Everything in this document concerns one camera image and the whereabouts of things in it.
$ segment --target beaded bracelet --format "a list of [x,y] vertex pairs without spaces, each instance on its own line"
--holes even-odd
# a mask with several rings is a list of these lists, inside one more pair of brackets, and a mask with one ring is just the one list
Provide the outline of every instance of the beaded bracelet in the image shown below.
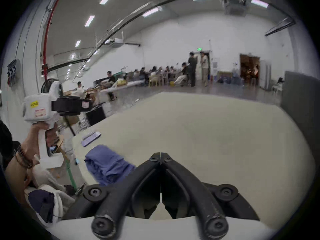
[[25,164],[23,164],[17,157],[17,153],[14,154],[14,157],[16,158],[17,162],[19,163],[19,165],[21,165],[22,167],[26,168],[26,169],[30,169],[32,167],[32,164],[29,164],[28,166],[26,166]]
[[22,158],[23,162],[30,166],[32,165],[32,160],[28,159],[23,151],[23,149],[21,148],[21,145],[18,146],[18,153],[20,155],[20,157]]

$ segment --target dark blue cloth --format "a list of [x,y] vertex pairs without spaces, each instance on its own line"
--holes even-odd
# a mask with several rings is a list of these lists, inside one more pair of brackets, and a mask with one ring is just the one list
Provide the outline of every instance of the dark blue cloth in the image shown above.
[[105,145],[91,149],[84,161],[97,182],[105,186],[123,180],[135,168]]
[[54,194],[43,189],[29,193],[28,200],[32,208],[41,216],[44,222],[52,223],[54,215]]

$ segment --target hand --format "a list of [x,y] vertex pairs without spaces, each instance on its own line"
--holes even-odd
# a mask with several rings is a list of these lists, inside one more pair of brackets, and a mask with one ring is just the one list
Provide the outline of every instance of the hand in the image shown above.
[[[38,133],[39,130],[47,130],[48,128],[49,126],[45,122],[37,122],[31,126],[27,138],[21,144],[21,148],[28,159],[32,160],[35,154],[39,155]],[[56,131],[57,124],[54,125],[53,129],[46,132],[48,146],[53,145],[54,139],[57,137]]]

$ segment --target wrist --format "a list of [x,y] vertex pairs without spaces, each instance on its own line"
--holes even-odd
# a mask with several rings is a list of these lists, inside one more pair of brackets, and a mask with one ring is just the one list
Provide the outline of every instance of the wrist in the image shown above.
[[26,143],[21,144],[21,149],[27,159],[33,160],[33,157],[35,156],[35,154],[33,154],[33,152],[30,150],[30,148],[28,148]]

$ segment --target white wall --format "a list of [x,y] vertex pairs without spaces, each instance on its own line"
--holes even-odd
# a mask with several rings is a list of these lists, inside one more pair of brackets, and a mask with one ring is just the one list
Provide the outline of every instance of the white wall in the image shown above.
[[254,15],[236,17],[223,12],[189,15],[168,20],[141,30],[126,41],[141,43],[141,47],[123,45],[104,55],[80,78],[86,86],[128,66],[127,71],[145,66],[178,66],[186,62],[190,51],[198,47],[212,49],[212,58],[218,61],[218,70],[231,71],[240,66],[240,54],[258,56],[272,64],[272,78],[284,77],[293,71],[294,59],[288,30],[265,37],[274,23]]
[[318,51],[304,26],[299,19],[289,27],[292,48],[295,55],[294,71],[320,79],[320,59]]
[[[21,16],[11,32],[4,49],[2,63],[1,90],[2,107],[0,117],[12,133],[15,141],[22,142],[30,124],[22,117],[22,103],[27,95],[37,94],[42,86],[41,41],[46,19],[54,0],[35,0]],[[11,88],[7,85],[7,65],[14,59],[20,61],[17,82]]]

